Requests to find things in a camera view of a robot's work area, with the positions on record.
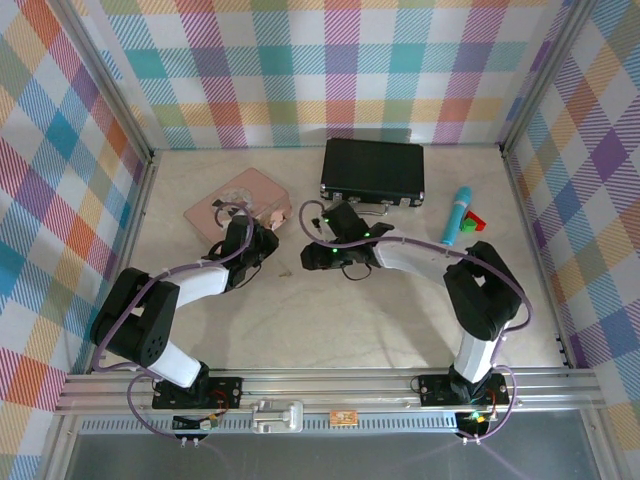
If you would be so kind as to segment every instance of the metal bracket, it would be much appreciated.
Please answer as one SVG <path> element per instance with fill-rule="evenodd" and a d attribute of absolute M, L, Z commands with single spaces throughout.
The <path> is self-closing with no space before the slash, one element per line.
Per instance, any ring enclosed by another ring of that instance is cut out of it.
<path fill-rule="evenodd" d="M 158 382 L 154 388 L 151 408 L 154 410 L 206 409 L 233 410 L 240 408 L 241 377 L 208 377 L 203 379 L 201 394 L 185 391 L 170 382 Z"/>
<path fill-rule="evenodd" d="M 251 430 L 254 433 L 300 433 L 302 402 L 261 400 L 253 406 Z"/>
<path fill-rule="evenodd" d="M 420 375 L 417 379 L 421 406 L 466 405 L 451 388 L 451 377 L 449 375 Z M 484 407 L 492 405 L 493 396 L 488 393 L 489 391 L 495 395 L 496 405 L 509 404 L 507 383 L 503 375 L 499 373 L 491 375 L 483 391 L 485 393 L 482 396 L 475 399 L 475 401 L 472 400 L 474 406 Z"/>

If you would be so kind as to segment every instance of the metal rail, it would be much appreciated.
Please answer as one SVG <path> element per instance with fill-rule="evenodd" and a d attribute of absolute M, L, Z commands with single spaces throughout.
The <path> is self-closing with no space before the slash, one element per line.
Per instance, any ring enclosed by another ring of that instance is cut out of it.
<path fill-rule="evenodd" d="M 604 399 L 591 370 L 559 368 L 515 369 L 518 396 L 515 411 L 549 411 L 604 407 Z M 417 375 L 446 374 L 444 369 L 313 369 L 224 370 L 212 375 L 242 377 L 243 394 L 237 413 L 252 411 L 261 399 L 299 400 L 305 413 L 353 409 L 361 413 L 416 411 L 472 411 L 473 406 L 421 407 L 411 382 Z M 129 412 L 126 390 L 133 373 L 71 375 L 58 402 L 57 414 L 123 414 Z M 510 379 L 508 390 L 513 391 Z M 151 408 L 150 380 L 133 388 L 134 404 L 147 415 L 188 414 L 199 410 Z"/>

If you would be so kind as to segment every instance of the red block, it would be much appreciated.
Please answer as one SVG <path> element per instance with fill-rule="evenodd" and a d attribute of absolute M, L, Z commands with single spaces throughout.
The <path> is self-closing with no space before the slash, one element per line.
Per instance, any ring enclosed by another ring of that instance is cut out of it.
<path fill-rule="evenodd" d="M 467 215 L 464 218 L 465 219 L 470 218 L 471 220 L 473 220 L 478 224 L 478 226 L 476 227 L 476 232 L 481 232 L 482 230 L 484 230 L 484 227 L 487 226 L 487 222 L 482 220 L 479 216 L 477 216 L 471 210 L 467 212 Z"/>

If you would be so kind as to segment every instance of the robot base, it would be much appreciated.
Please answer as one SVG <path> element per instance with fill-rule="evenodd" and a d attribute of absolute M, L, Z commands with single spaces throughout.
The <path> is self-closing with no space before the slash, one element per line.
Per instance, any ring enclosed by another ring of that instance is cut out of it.
<path fill-rule="evenodd" d="M 443 405 L 508 405 L 509 394 L 504 376 L 489 372 L 477 383 L 462 378 L 453 367 L 448 375 L 419 375 L 418 391 L 423 407 Z"/>

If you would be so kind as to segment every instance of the pink box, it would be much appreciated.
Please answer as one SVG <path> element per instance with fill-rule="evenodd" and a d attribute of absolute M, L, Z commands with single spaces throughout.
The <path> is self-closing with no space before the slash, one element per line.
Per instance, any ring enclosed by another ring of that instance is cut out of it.
<path fill-rule="evenodd" d="M 224 240 L 231 217 L 238 213 L 233 207 L 223 208 L 218 215 L 223 228 L 216 225 L 216 209 L 224 202 L 245 205 L 253 218 L 271 230 L 280 227 L 292 214 L 287 191 L 262 172 L 249 168 L 184 212 L 185 218 L 212 244 Z"/>

